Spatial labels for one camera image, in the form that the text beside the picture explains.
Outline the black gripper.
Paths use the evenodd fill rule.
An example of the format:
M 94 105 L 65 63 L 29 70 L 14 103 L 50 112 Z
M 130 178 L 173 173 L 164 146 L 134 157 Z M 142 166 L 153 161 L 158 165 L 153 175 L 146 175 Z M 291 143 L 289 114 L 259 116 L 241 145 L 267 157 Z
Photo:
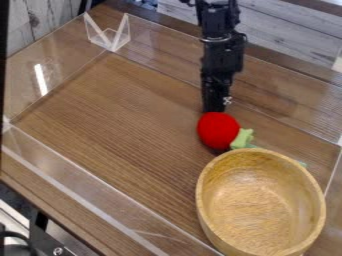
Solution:
M 231 103 L 233 75 L 243 70 L 247 35 L 237 31 L 204 34 L 201 57 L 201 100 L 204 112 L 223 112 Z

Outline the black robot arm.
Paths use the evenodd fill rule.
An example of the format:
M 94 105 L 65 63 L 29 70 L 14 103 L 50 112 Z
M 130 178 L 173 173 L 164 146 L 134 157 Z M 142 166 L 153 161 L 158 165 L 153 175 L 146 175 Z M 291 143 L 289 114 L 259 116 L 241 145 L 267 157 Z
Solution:
M 204 112 L 223 112 L 231 103 L 233 75 L 243 70 L 247 35 L 236 31 L 240 23 L 237 0 L 178 0 L 196 9 L 201 28 L 201 101 Z

